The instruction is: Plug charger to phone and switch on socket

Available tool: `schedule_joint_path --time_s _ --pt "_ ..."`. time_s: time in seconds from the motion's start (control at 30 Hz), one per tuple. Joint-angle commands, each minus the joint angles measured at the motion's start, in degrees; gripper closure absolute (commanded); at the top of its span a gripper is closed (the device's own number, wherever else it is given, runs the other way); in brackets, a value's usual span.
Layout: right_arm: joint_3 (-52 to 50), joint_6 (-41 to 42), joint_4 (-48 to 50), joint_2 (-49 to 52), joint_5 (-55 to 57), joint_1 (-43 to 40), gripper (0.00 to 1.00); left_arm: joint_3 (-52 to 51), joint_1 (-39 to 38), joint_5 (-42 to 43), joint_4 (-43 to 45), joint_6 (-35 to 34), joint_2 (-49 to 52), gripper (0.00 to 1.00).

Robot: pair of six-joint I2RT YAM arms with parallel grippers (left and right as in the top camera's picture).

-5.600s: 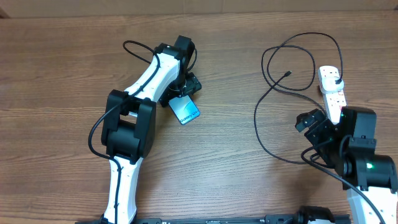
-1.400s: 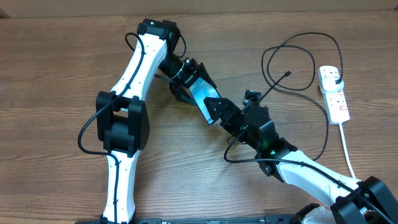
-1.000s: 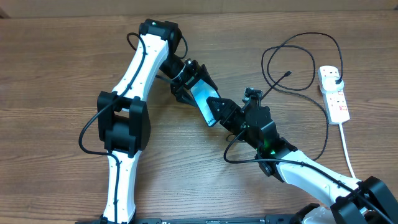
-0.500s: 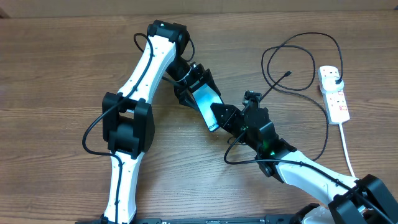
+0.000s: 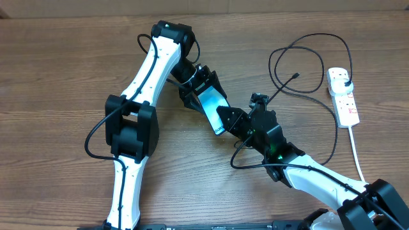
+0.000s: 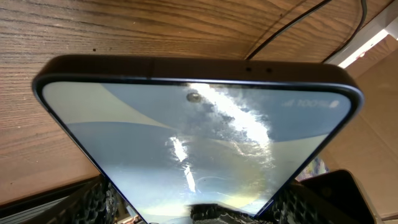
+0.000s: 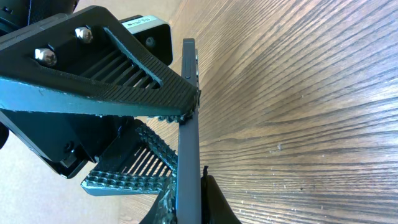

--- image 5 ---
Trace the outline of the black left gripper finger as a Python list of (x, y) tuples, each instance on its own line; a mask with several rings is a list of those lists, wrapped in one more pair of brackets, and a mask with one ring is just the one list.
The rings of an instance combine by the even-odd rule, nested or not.
[(193, 94), (187, 95), (183, 99), (183, 104), (186, 108), (192, 109), (194, 111), (197, 111), (203, 115), (205, 115), (205, 112), (201, 106), (201, 104), (196, 100), (195, 96)]
[(210, 74), (210, 77), (209, 77), (209, 80), (210, 80), (210, 85), (216, 90), (216, 91), (218, 91), (222, 96), (223, 96), (223, 98), (227, 98), (227, 94), (225, 93), (225, 91), (223, 90), (223, 88), (222, 88), (222, 86), (221, 86), (221, 84), (220, 84), (220, 81), (219, 81), (219, 78), (218, 78), (218, 76), (217, 76), (217, 73), (216, 73), (216, 71), (212, 71), (211, 72), (211, 74)]

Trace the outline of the Samsung Galaxy smartphone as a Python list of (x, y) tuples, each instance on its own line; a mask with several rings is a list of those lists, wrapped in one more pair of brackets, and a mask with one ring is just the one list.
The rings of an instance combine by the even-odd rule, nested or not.
[(213, 87), (204, 90), (198, 99), (215, 135), (225, 132), (222, 121), (217, 113), (217, 107), (229, 107), (228, 101)]

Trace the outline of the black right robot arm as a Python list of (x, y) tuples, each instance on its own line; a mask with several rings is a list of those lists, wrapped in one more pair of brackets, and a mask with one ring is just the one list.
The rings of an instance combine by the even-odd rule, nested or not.
[(262, 154), (260, 167), (274, 181), (332, 209), (314, 212), (299, 229), (408, 229), (408, 207), (390, 183), (353, 180), (317, 163), (286, 140), (274, 111), (220, 106), (217, 113), (228, 132)]

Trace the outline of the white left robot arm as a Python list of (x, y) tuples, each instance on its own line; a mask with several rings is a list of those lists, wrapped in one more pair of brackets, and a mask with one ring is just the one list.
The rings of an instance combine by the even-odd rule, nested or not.
[(225, 129), (217, 107), (227, 106), (217, 74), (187, 56), (196, 42), (190, 26), (159, 21), (152, 27), (146, 58), (132, 83), (105, 103), (105, 138), (114, 157), (112, 206), (103, 229), (137, 229), (143, 172), (159, 139), (157, 100), (169, 75), (186, 108), (204, 114), (215, 133)]

